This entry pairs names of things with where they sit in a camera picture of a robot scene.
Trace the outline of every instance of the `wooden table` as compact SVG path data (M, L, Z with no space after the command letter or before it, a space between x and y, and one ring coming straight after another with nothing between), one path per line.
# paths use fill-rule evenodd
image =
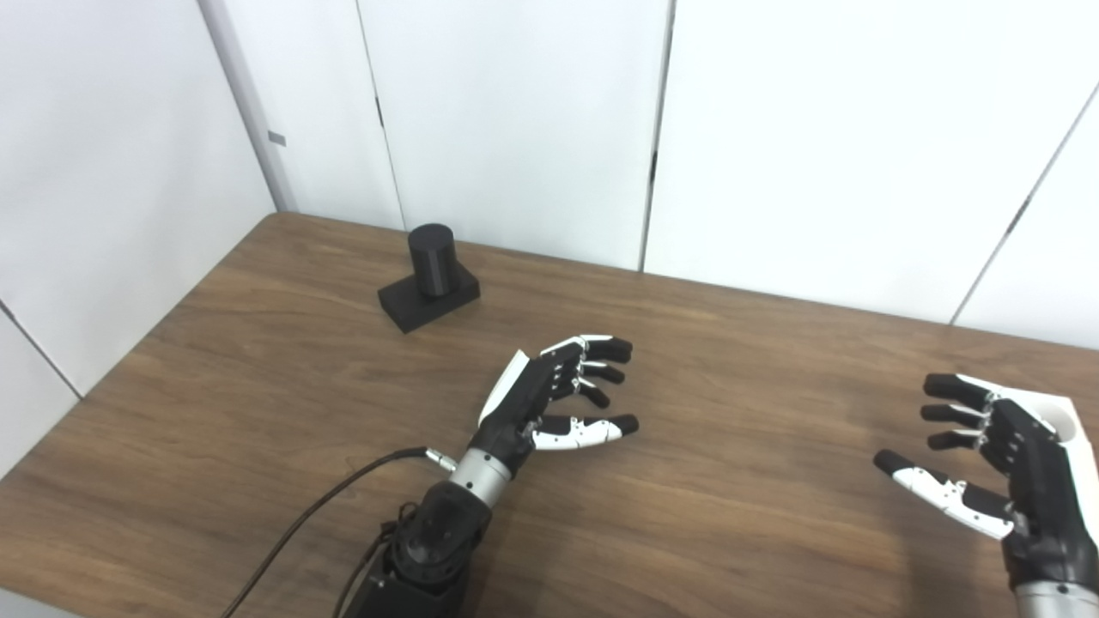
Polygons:
M87 618L218 616L336 481L398 448L459 454L514 350L579 332L634 342L608 389L641 432L531 457L467 615L1012 616L997 543L870 457L1003 486L923 448L929 372L1067 394L1099 435L1096 352L476 245L484 297L402 335L376 290L410 272L404 238L265 220L0 483L0 586ZM363 479L238 615L326 617L378 522L441 477Z

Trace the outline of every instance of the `white panel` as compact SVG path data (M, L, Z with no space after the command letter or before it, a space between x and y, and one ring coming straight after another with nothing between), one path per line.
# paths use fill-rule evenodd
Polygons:
M410 228L636 268L666 0L375 0Z
M74 405L76 395L0 313L0 478ZM7 614L0 611L0 616Z
M1097 23L680 0L646 271L948 321L1099 79Z
M1099 103L1088 111L957 323L1099 350Z
M75 614L55 609L36 600L0 589L0 616L12 618L78 618Z
M266 213L191 0L0 2L0 298L81 391Z
M354 0L202 0L300 212L402 228Z

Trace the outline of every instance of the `black block base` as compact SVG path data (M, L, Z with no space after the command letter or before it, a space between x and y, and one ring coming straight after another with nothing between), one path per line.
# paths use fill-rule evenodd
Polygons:
M397 328L403 333L409 333L480 298L480 284L477 277L462 264L458 264L458 280L460 282L458 289L440 298L429 298L420 294L415 275L412 275L379 289L378 299L381 300L381 308L397 323Z

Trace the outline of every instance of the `cable connector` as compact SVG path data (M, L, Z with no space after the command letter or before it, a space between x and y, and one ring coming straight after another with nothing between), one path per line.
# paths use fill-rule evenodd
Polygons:
M440 453L434 449L428 449L428 459L439 464L439 467L445 470L446 472L454 472L458 468L458 462L452 460L451 457Z

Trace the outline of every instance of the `robotic arm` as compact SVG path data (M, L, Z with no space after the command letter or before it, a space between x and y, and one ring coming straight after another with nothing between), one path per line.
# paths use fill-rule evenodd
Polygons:
M921 416L965 429L928 439L976 450L1008 477L1008 496L880 451L874 463L948 517L1000 540L1022 618L1099 618L1099 474L1070 399L932 374Z
M515 353L481 410L465 455L435 455L451 477L428 489L402 517L344 618L449 618L469 580L469 560L492 519L492 507L535 450L580 449L637 430L632 415L611 418L545 416L551 401L580 394L600 408L610 399L589 377L620 384L604 361L628 363L633 346L609 335L578 335L530 358Z

